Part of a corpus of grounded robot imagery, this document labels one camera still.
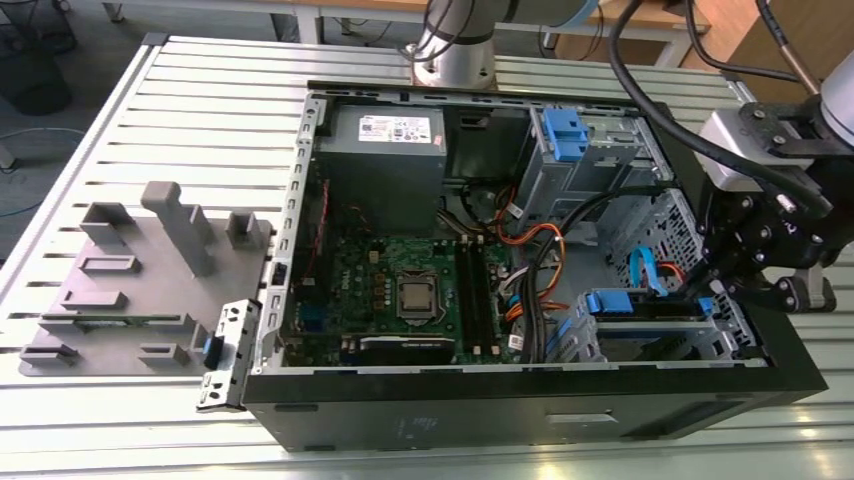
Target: metal bracket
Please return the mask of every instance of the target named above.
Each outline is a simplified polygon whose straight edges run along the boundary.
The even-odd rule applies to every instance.
[[[262,306],[255,300],[227,303],[219,317],[216,331],[204,346],[206,365],[216,370],[202,378],[199,413],[243,412],[240,404],[246,376],[252,365],[251,353]]]

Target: aluminum workbench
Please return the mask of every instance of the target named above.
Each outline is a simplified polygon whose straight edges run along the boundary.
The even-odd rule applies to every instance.
[[[607,65],[499,57],[502,90],[621,97]],[[710,74],[638,68],[642,84],[697,129],[748,92]],[[288,454],[248,414],[195,413],[195,378],[27,378],[32,339],[86,234],[95,201],[134,215],[143,185],[174,180],[211,217],[234,208],[276,221],[290,183],[306,81],[409,83],[393,50],[172,37],[140,48],[0,270],[0,476],[168,478],[854,477],[854,254],[828,275],[833,315],[793,318],[830,390],[677,441],[418,452]],[[224,469],[246,470],[227,473]]]

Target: white label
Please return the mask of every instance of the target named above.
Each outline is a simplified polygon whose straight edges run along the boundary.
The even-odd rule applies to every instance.
[[[430,118],[367,115],[359,119],[359,141],[433,143]]]
[[[510,335],[510,338],[507,339],[507,347],[511,350],[522,350],[522,342],[523,342],[523,338],[519,335]]]
[[[507,205],[507,211],[510,212],[510,214],[514,217],[517,217],[517,218],[522,217],[522,209],[519,207],[517,207],[515,203],[511,203],[510,205]]]

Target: blue drive latch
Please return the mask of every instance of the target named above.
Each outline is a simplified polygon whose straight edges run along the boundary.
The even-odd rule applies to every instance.
[[[590,141],[587,127],[575,110],[547,108],[543,110],[545,131],[555,147],[558,162],[578,162],[585,156]]]

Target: screw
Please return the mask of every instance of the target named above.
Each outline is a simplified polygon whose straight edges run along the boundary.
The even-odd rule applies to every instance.
[[[777,196],[777,202],[780,203],[781,207],[784,207],[784,210],[786,210],[786,213],[794,213],[794,211],[798,209],[793,201],[782,193]]]

